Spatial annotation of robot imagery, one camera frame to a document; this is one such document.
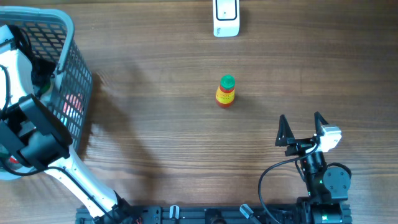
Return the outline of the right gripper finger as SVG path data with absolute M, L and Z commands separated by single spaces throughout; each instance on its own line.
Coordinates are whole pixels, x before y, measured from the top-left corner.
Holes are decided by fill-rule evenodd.
M 293 144 L 295 141 L 295 137 L 292 133 L 292 130 L 289 126 L 287 118 L 284 114 L 279 117 L 279 129 L 277 132 L 275 145 L 276 146 L 288 146 Z
M 321 135 L 321 127 L 323 125 L 328 125 L 328 122 L 324 119 L 324 117 L 320 114 L 319 111 L 314 113 L 315 119 L 315 131 L 317 135 Z

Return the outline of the red sauce bottle green cap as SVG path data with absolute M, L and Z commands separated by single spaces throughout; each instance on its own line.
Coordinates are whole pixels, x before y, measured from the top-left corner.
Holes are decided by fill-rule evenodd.
M 221 108 L 231 106 L 235 99 L 235 79 L 232 75 L 224 75 L 215 94 L 216 103 Z

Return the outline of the red white snack packet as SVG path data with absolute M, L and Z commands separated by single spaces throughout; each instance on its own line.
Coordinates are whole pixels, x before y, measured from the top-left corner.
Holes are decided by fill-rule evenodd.
M 82 114 L 84 108 L 84 96 L 81 93 L 77 95 L 66 95 L 66 102 L 63 105 L 63 112 L 68 116 Z

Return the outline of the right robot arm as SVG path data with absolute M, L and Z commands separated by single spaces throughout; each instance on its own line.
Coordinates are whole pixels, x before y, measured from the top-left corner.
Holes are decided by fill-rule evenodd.
M 305 182 L 308 196 L 297 199 L 295 223 L 344 224 L 352 223 L 348 190 L 351 170 L 343 164 L 327 163 L 324 153 L 334 149 L 342 138 L 341 129 L 329 124 L 323 116 L 314 114 L 315 134 L 297 139 L 285 115 L 279 118 L 276 146 L 286 147 L 286 156 L 298 156 L 297 169 Z

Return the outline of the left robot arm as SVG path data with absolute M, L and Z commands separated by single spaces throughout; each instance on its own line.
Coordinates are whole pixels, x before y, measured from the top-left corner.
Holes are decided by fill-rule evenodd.
M 56 65 L 36 57 L 26 32 L 1 26 L 1 166 L 27 177 L 58 179 L 88 210 L 93 223 L 140 223 L 139 215 L 99 181 L 75 152 L 68 129 L 40 101 Z

